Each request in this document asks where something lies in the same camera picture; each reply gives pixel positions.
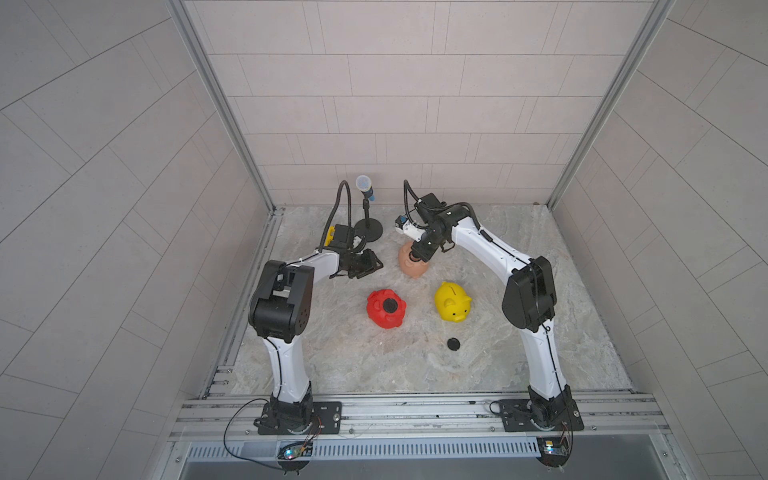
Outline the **pink piggy bank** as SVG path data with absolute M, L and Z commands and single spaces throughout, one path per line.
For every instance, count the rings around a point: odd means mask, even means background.
M 428 270 L 428 263 L 417 259 L 412 255 L 413 241 L 406 242 L 398 251 L 398 265 L 407 276 L 418 279 Z

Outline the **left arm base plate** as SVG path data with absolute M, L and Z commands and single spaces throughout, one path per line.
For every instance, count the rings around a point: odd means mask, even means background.
M 254 425 L 259 435 L 338 434 L 342 407 L 336 401 L 288 403 L 271 399 Z

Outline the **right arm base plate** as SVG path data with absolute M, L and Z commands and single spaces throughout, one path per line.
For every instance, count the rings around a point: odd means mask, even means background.
M 499 400 L 498 415 L 506 432 L 584 430 L 576 402 L 565 395 L 551 400 Z

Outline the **yellow piggy bank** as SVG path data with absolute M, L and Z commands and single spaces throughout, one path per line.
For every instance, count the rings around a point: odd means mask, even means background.
M 472 298 L 458 284 L 443 282 L 435 292 L 434 303 L 444 321 L 463 322 L 471 309 Z

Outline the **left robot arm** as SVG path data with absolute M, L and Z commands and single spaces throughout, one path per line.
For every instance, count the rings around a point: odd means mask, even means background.
M 313 253 L 268 261 L 250 300 L 248 322 L 267 348 L 273 391 L 255 421 L 260 434 L 300 434 L 313 424 L 313 395 L 302 334 L 316 283 L 338 276 L 363 278 L 383 267 L 366 237 L 347 225 L 328 229 Z

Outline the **red piggy bank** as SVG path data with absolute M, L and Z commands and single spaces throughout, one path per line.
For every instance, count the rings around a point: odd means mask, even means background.
M 406 309 L 407 303 L 391 289 L 374 291 L 367 298 L 368 318 L 383 329 L 400 327 Z

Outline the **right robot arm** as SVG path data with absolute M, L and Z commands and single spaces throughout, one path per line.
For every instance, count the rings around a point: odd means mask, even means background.
M 505 285 L 501 310 L 518 329 L 529 368 L 529 400 L 511 413 L 543 431 L 581 431 L 580 411 L 559 363 L 554 339 L 557 295 L 551 263 L 526 255 L 483 227 L 466 202 L 447 204 L 430 193 L 405 204 L 396 228 L 413 240 L 410 255 L 428 262 L 446 244 L 473 254 Z

